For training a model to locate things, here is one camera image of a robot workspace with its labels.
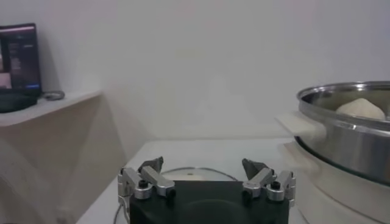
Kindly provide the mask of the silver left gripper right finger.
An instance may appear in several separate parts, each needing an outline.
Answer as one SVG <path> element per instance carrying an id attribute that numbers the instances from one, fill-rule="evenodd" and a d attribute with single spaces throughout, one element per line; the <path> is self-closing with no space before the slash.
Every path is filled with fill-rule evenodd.
<path id="1" fill-rule="evenodd" d="M 267 200 L 281 203 L 287 200 L 290 207 L 294 207 L 296 200 L 296 176 L 292 171 L 283 170 L 279 174 L 265 163 L 255 162 L 244 158 L 244 171 L 248 178 L 244 181 L 242 196 L 245 205 L 265 194 Z"/>

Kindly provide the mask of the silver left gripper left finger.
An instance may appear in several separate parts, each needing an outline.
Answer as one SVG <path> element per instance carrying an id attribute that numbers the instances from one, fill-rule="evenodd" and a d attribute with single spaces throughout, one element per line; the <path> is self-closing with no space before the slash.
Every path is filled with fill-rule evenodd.
<path id="1" fill-rule="evenodd" d="M 175 182 L 166 179 L 161 174 L 164 163 L 162 156 L 145 161 L 138 169 L 122 167 L 117 176 L 118 202 L 122 208 L 126 222 L 130 222 L 131 198 L 136 200 L 148 200 L 152 196 L 153 189 L 157 195 L 168 199 L 175 197 Z"/>

